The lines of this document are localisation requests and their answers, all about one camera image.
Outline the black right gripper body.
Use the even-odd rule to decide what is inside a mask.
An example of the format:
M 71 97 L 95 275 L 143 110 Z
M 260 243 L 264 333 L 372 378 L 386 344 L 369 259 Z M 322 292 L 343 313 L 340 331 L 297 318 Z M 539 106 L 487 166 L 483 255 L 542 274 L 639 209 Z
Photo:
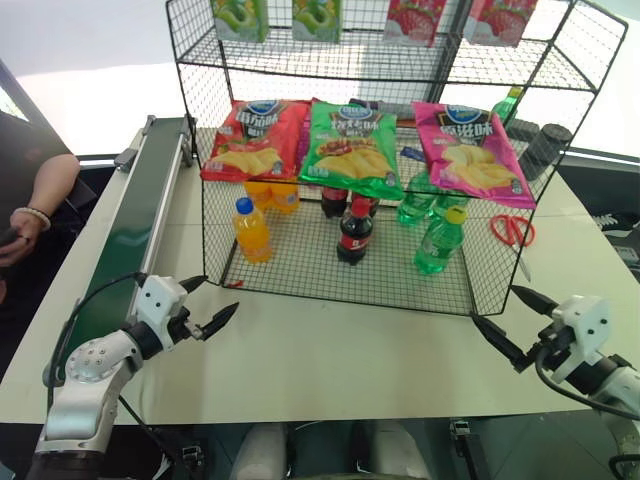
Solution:
M 537 336 L 538 341 L 529 350 L 529 356 L 535 361 L 543 352 L 542 366 L 545 369 L 557 369 L 569 357 L 570 345 L 574 342 L 573 328 L 563 326 L 557 329 L 550 324 Z

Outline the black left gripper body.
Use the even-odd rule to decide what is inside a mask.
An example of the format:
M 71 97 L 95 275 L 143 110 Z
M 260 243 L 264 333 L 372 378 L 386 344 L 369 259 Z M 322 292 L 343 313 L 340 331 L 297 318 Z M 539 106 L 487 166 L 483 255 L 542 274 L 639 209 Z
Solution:
M 190 315 L 191 312 L 186 307 L 181 306 L 178 313 L 169 320 L 167 329 L 174 345 L 189 338 L 205 341 L 204 329 L 199 324 L 191 321 Z

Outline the bystander hand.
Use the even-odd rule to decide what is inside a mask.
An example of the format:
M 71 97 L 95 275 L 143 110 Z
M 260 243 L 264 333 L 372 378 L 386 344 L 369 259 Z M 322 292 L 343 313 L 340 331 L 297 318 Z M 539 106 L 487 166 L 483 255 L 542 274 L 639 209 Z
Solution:
M 10 267 L 28 256 L 35 248 L 44 224 L 38 218 L 25 214 L 14 216 L 11 226 L 17 232 L 16 239 L 1 247 L 1 267 Z

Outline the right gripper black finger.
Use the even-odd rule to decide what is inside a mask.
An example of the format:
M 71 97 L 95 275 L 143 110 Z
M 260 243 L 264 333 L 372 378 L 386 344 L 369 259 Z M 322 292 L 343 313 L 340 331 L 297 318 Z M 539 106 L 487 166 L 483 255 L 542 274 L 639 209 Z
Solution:
M 494 322 L 476 313 L 471 314 L 471 319 L 482 336 L 509 361 L 516 372 L 521 373 L 533 363 L 529 356 L 509 340 L 506 332 Z
M 510 289 L 525 305 L 540 315 L 551 316 L 558 306 L 554 300 L 529 287 L 511 285 Z

